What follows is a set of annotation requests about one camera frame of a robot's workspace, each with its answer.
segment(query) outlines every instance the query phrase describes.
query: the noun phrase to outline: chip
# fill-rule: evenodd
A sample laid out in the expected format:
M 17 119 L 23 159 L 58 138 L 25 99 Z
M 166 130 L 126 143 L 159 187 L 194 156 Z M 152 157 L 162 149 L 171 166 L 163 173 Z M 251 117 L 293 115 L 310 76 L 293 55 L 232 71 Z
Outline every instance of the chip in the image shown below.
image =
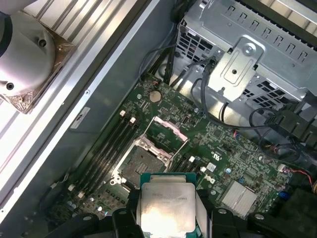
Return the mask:
M 141 147 L 138 147 L 132 159 L 122 170 L 122 176 L 136 188 L 140 187 L 140 175 L 143 173 L 163 172 L 164 163 Z
M 216 129 L 216 130 L 213 132 L 213 135 L 214 135 L 215 137 L 217 137 L 217 138 L 219 138 L 219 137 L 221 136 L 221 134 L 222 134 L 222 131 L 221 131 L 221 130 L 218 130 L 218 129 Z
M 245 161 L 247 158 L 249 157 L 249 155 L 247 153 L 242 152 L 240 155 L 240 159 Z

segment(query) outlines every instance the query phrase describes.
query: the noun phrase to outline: mounting screw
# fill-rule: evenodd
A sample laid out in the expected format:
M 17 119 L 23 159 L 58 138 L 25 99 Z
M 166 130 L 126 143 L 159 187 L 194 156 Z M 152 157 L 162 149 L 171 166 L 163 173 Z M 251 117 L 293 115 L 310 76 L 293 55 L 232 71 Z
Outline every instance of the mounting screw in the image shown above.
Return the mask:
M 46 46 L 46 40 L 41 39 L 41 40 L 39 40 L 38 44 L 39 44 L 40 47 L 45 47 Z
M 250 56 L 252 55 L 255 51 L 256 51 L 256 46 L 253 43 L 247 43 L 244 47 L 243 47 L 243 51 L 244 54 L 246 56 Z
M 14 88 L 14 84 L 13 83 L 7 83 L 6 84 L 6 88 L 7 88 L 7 90 L 12 90 Z
M 219 209 L 218 212 L 219 212 L 220 214 L 227 214 L 227 211 L 224 210 L 224 209 Z
M 255 214 L 254 217 L 258 220 L 264 220 L 264 216 L 261 214 Z

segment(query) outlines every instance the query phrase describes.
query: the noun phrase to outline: cable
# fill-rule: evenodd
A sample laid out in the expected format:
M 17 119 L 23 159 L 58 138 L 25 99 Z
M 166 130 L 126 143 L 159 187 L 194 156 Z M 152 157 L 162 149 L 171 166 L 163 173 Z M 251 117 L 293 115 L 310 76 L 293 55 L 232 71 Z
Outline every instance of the cable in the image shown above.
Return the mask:
M 314 158 L 313 155 L 310 155 L 310 153 L 307 153 L 306 148 L 304 145 L 302 145 L 296 138 L 290 136 L 288 140 L 291 142 L 295 150 L 304 158 L 309 160 L 313 165 L 317 166 L 317 160 Z
M 191 95 L 193 102 L 197 108 L 200 108 L 201 106 L 199 105 L 199 103 L 197 102 L 197 100 L 194 97 L 194 88 L 196 87 L 198 81 L 201 81 L 201 80 L 202 80 L 201 78 L 196 79 L 196 81 L 193 83 L 193 86 L 190 89 L 190 95 Z
M 222 105 L 221 109 L 220 109 L 220 120 L 221 120 L 222 122 L 224 122 L 224 111 L 226 110 L 226 108 L 228 107 L 228 105 L 229 105 L 229 103 L 228 103 L 228 102 L 225 102 L 225 103 Z
M 237 126 L 237 125 L 230 125 L 230 124 L 226 124 L 224 122 L 219 121 L 216 117 L 214 117 L 213 115 L 210 115 L 208 112 L 208 108 L 207 108 L 207 104 L 206 104 L 206 86 L 207 86 L 207 82 L 209 80 L 209 75 L 210 75 L 210 71 L 212 70 L 212 68 L 214 67 L 215 62 L 211 61 L 209 62 L 206 67 L 205 70 L 203 72 L 203 79 L 202 79 L 202 85 L 201 85 L 201 101 L 202 101 L 202 107 L 204 110 L 204 113 L 206 115 L 206 118 L 212 122 L 215 125 L 219 125 L 219 126 L 223 126 L 226 128 L 231 128 L 234 130 L 254 130 L 254 129 L 263 129 L 263 128 L 268 128 L 267 125 L 261 125 L 261 126 Z
M 139 67 L 139 75 L 138 75 L 138 80 L 140 83 L 143 83 L 143 80 L 141 79 L 141 75 L 142 75 L 142 70 L 143 70 L 143 65 L 145 63 L 145 61 L 147 60 L 147 58 L 154 52 L 158 52 L 158 51 L 161 51 L 161 50 L 165 50 L 167 48 L 171 48 L 171 47 L 175 47 L 176 44 L 172 44 L 172 45 L 167 45 L 167 46 L 163 46 L 163 47 L 160 47 L 160 48 L 157 48 L 157 49 L 154 49 L 154 50 L 151 50 L 149 51 L 143 58 L 141 64 L 140 64 L 140 67 Z
M 177 28 L 175 27 L 175 33 L 172 37 L 171 44 L 176 44 L 176 43 L 177 43 Z M 170 79 L 173 75 L 175 51 L 176 51 L 176 46 L 170 49 L 168 59 L 167 59 L 165 74 L 163 78 L 163 82 L 166 83 L 167 85 L 169 85 Z
M 249 116 L 249 124 L 250 124 L 250 126 L 254 126 L 254 124 L 253 124 L 253 116 L 254 116 L 255 113 L 258 113 L 259 111 L 269 111 L 269 112 L 272 112 L 274 114 L 277 113 L 276 110 L 271 109 L 271 108 L 258 108 L 258 109 L 255 109 L 253 112 L 251 112 L 251 114 Z M 261 134 L 260 134 L 260 132 L 258 130 L 255 129 L 254 131 L 258 134 L 259 137 L 261 137 Z
M 306 173 L 305 171 L 302 171 L 302 170 L 293 170 L 293 169 L 291 169 L 291 172 L 293 172 L 293 173 L 301 173 L 301 174 L 306 175 L 306 176 L 308 177 L 309 183 L 311 184 L 311 186 L 313 186 L 312 177 L 311 177 L 308 173 Z
M 193 62 L 193 63 L 187 65 L 187 66 L 183 69 L 183 71 L 181 71 L 181 73 L 178 75 L 178 77 L 170 84 L 170 86 L 173 88 L 181 79 L 183 79 L 183 77 L 185 76 L 185 74 L 186 74 L 193 66 L 208 63 L 210 60 L 211 60 L 211 58 L 209 58 L 209 59 L 204 59 L 204 60 L 200 60 L 200 61 L 197 61 L 197 62 Z

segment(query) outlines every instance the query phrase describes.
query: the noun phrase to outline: capacitor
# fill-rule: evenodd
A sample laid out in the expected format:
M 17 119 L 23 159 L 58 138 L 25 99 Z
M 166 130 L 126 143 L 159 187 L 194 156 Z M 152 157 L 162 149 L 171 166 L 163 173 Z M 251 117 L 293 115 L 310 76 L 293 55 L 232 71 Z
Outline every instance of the capacitor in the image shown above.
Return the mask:
M 227 168 L 227 169 L 226 169 L 226 173 L 227 173 L 227 174 L 231 174 L 231 169 L 230 169 L 230 168 Z
M 288 193 L 286 193 L 286 192 L 279 192 L 278 193 L 278 196 L 279 197 L 281 197 L 281 198 L 283 198 L 283 199 L 285 199 L 285 200 L 288 200 L 289 198 L 290 198 L 290 196 L 288 195 Z

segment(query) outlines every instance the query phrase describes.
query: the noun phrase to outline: vent slots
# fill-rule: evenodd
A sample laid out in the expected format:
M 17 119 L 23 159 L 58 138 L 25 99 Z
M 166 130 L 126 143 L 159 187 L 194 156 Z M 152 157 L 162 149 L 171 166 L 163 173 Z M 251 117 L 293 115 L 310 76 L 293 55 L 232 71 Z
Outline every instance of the vent slots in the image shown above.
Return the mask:
M 268 29 L 268 28 L 266 28 L 266 29 L 263 31 L 262 36 L 267 39 L 268 36 L 270 35 L 270 33 L 271 33 L 271 30 Z
M 246 18 L 247 14 L 242 12 L 237 21 L 243 23 Z
M 288 54 L 291 54 L 293 52 L 293 50 L 295 49 L 295 45 L 293 45 L 292 43 L 290 43 L 286 49 L 286 52 L 288 52 Z
M 301 54 L 299 55 L 299 57 L 297 58 L 299 61 L 304 62 L 304 60 L 307 57 L 307 53 L 305 51 L 302 51 Z
M 274 41 L 274 45 L 279 46 L 281 44 L 281 42 L 284 40 L 283 37 L 281 37 L 280 35 L 278 35 Z
M 258 25 L 259 25 L 259 23 L 254 20 L 250 26 L 250 29 L 255 31 L 257 29 Z
M 230 6 L 227 11 L 226 11 L 226 14 L 231 16 L 231 14 L 235 11 L 235 7 L 234 6 Z

